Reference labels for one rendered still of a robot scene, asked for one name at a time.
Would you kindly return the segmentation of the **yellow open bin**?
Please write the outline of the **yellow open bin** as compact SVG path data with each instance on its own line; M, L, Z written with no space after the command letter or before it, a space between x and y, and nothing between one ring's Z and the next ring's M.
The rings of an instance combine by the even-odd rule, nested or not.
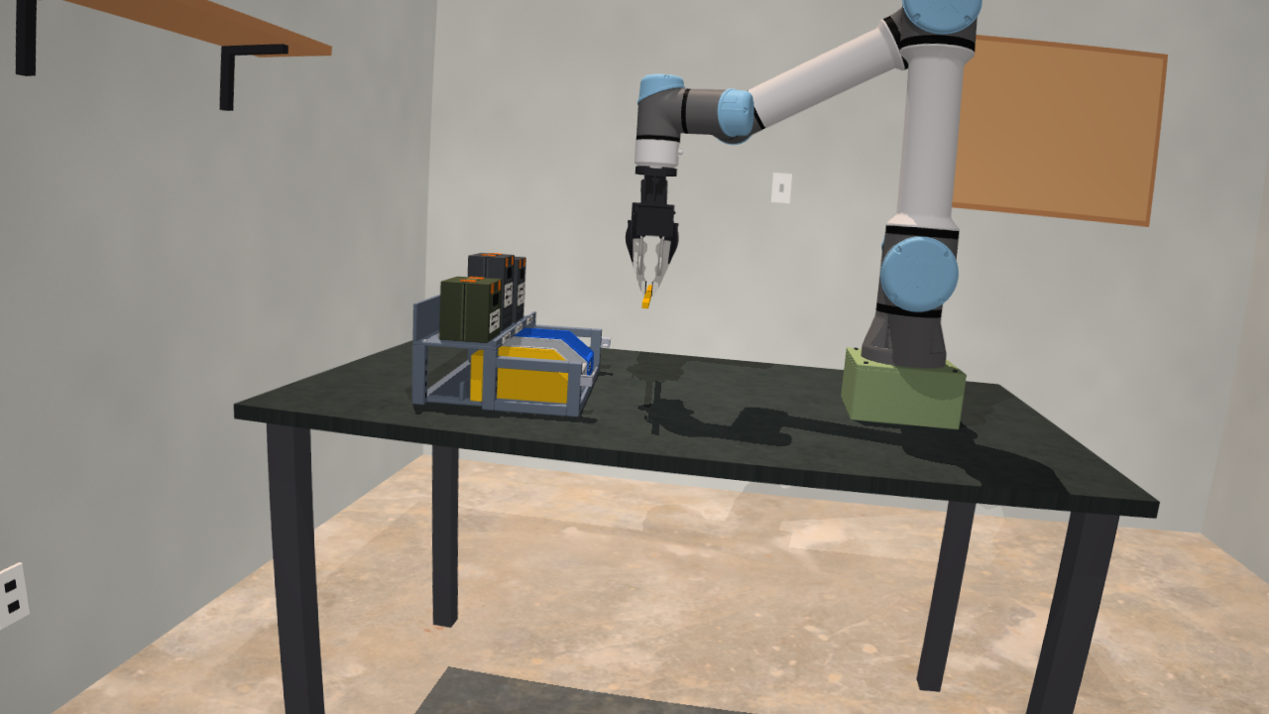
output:
M536 347L499 347L499 356L565 360L556 351ZM565 360L566 361L566 360ZM496 399L537 401L567 405L569 372L497 369ZM482 402L482 351L471 354L470 401Z

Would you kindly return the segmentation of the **grey metal shelf rack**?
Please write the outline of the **grey metal shelf rack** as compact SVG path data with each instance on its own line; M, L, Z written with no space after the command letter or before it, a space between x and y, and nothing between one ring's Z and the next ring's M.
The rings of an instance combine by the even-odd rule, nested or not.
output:
M440 295L412 304L412 405L442 403L480 406L482 410L514 413L541 413L577 417L588 401L591 386L600 372L600 347L609 347L612 337L602 337L602 328L569 328L569 326L536 325L536 311L503 330L491 342L450 342L439 340ZM591 337L594 351L591 375L582 375L582 361L536 360L536 358L499 356L499 347L523 328L572 331L575 337ZM426 339L426 340L423 340ZM600 344L602 342L602 344ZM429 345L468 349L468 360L426 389ZM483 351L482 402L470 401L471 354ZM530 372L569 372L567 405L537 401L496 399L497 369ZM582 392L581 392L582 386ZM582 394L582 397L581 397Z

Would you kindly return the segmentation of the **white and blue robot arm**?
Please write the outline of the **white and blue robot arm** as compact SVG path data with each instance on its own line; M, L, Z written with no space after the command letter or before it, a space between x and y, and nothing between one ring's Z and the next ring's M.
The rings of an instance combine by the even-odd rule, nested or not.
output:
M897 211L884 223L876 316L860 356L942 369L940 316L958 283L961 230L950 213L964 63L975 57L981 4L902 0L865 36L747 91L687 89L679 76L647 75L640 79L634 165L678 167L681 134L742 145L890 68L909 68Z

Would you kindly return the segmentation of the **dark grey tool case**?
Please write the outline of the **dark grey tool case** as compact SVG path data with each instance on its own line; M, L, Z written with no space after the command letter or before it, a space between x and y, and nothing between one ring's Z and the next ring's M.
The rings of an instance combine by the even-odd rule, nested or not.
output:
M503 279L503 330L509 328L513 316L514 256L500 252L473 254L468 256L468 276Z
M525 257L514 257L513 322L524 317Z

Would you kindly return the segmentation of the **olive green storage case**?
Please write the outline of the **olive green storage case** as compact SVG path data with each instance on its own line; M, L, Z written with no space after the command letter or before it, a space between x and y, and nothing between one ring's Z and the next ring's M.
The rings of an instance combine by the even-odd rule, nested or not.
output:
M503 279L440 282L439 340L491 342L503 331Z

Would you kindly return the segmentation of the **blue bin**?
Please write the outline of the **blue bin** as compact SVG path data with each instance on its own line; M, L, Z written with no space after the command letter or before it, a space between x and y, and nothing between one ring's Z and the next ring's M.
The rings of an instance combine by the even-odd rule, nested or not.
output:
M588 361L588 375L591 375L594 351L591 351L586 344L581 342L580 339L575 337L572 331L553 328L523 328L519 334L514 335L514 337L562 339L563 342L570 345L575 353L582 356L582 360Z

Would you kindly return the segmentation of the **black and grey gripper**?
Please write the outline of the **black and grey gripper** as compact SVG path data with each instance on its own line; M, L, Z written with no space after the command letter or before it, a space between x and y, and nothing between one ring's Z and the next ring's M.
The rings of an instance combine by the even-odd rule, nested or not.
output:
M626 243L627 247L629 247L634 276L637 276L640 292L643 295L646 295L646 279L643 278L646 266L643 265L643 254L646 254L647 250L647 243L643 238L646 238L646 236L660 236L660 243L657 243L656 249L654 249L654 252L657 254L659 263L656 264L656 268L654 268L654 282L651 288L652 297L654 293L659 290L662 275L665 275L669 270L669 264L671 263L674 252L678 249L678 223L673 223L676 212L674 211L674 205L662 203L662 199L665 199L666 176L678 178L678 169L654 169L648 166L634 167L636 175L643 175L643 198L641 203L632 202L632 219L629 219L629 230L626 232ZM656 183L656 186L654 186L654 183ZM638 235L643 235L643 238Z

